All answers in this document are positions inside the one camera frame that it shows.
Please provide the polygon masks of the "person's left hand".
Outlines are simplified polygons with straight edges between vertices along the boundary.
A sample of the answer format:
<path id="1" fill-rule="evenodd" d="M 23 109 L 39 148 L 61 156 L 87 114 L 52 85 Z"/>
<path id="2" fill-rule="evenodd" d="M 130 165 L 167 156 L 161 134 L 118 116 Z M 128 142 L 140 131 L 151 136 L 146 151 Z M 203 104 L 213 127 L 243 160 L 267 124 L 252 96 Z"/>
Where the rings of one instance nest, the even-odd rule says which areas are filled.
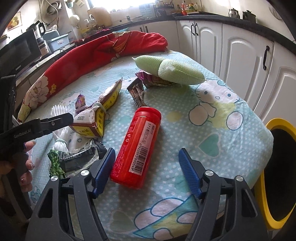
<path id="1" fill-rule="evenodd" d="M 11 170 L 18 171 L 18 183 L 22 192 L 29 192 L 32 190 L 32 174 L 31 171 L 35 165 L 29 158 L 28 152 L 36 145 L 36 141 L 29 141 L 24 143 L 24 150 L 12 156 L 11 161 L 1 161 L 1 177 L 10 173 Z"/>

